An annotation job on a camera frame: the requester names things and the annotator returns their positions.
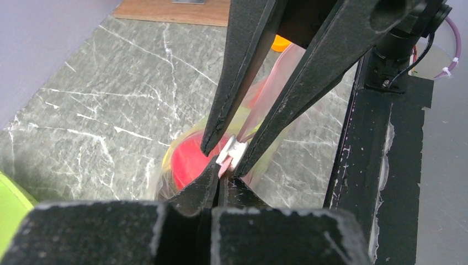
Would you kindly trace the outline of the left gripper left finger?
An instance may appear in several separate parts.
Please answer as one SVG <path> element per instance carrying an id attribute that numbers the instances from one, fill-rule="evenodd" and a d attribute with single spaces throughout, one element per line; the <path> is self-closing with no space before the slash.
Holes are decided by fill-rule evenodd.
<path id="1" fill-rule="evenodd" d="M 209 200 L 219 166 L 211 161 L 183 189 L 192 209 L 148 200 L 43 202 L 26 215 L 2 264 L 209 264 Z"/>

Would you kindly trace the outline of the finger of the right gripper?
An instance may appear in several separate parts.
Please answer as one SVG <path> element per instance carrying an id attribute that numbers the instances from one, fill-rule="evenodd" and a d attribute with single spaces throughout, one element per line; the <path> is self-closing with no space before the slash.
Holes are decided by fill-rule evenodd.
<path id="1" fill-rule="evenodd" d="M 220 142 L 275 39 L 287 1 L 231 1 L 220 80 L 200 149 Z"/>
<path id="2" fill-rule="evenodd" d="M 321 99 L 419 1 L 336 3 L 306 49 L 233 174 L 245 176 L 282 130 Z"/>

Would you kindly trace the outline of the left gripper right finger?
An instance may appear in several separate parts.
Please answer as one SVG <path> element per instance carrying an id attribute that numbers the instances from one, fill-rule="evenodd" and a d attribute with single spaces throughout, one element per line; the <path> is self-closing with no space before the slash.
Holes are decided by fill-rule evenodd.
<path id="1" fill-rule="evenodd" d="M 211 212 L 211 264 L 370 264 L 355 216 L 345 210 L 239 208 L 234 196 L 252 194 L 239 178 L 222 177 Z"/>

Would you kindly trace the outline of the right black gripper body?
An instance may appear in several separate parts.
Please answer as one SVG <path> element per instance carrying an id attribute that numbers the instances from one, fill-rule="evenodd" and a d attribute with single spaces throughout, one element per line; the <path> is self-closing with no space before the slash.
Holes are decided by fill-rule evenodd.
<path id="1" fill-rule="evenodd" d="M 277 34 L 307 48 L 333 7 L 340 2 L 288 1 Z M 426 38 L 435 33 L 451 10 L 446 1 L 421 1 L 391 32 Z"/>

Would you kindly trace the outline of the red tomato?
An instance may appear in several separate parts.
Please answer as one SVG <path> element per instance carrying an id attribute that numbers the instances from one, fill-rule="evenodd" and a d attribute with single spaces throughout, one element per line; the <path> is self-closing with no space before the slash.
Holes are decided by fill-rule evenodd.
<path id="1" fill-rule="evenodd" d="M 201 150 L 202 131 L 186 137 L 175 147 L 171 156 L 171 172 L 177 190 L 181 190 L 196 179 L 214 156 L 219 155 L 229 137 L 224 136 L 216 147 L 205 156 Z"/>

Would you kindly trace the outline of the clear zip top bag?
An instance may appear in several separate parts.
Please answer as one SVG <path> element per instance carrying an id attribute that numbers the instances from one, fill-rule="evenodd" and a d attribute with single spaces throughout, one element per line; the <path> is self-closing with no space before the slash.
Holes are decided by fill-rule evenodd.
<path id="1" fill-rule="evenodd" d="M 251 147 L 251 140 L 261 123 L 279 96 L 294 68 L 305 53 L 305 49 L 291 44 L 276 60 L 270 74 L 250 86 L 240 107 L 236 111 L 224 136 L 229 139 L 219 155 L 214 156 L 215 163 L 221 167 L 219 176 L 225 176 L 240 168 L 240 161 L 247 157 L 246 150 Z M 202 131 L 207 119 L 203 118 L 189 130 L 181 134 L 170 144 L 155 176 L 149 180 L 146 199 L 166 200 L 175 195 L 176 184 L 171 172 L 171 156 L 178 144 L 197 131 Z"/>

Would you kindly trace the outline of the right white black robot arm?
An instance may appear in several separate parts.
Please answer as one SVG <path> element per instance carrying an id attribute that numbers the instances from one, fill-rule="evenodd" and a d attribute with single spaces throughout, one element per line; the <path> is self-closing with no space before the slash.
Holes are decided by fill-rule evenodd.
<path id="1" fill-rule="evenodd" d="M 282 130 L 325 96 L 365 54 L 375 84 L 392 87 L 411 66 L 419 38 L 434 38 L 444 1 L 232 1 L 224 62 L 200 149 L 208 155 L 241 105 L 276 35 L 305 49 L 244 153 L 246 175 Z"/>

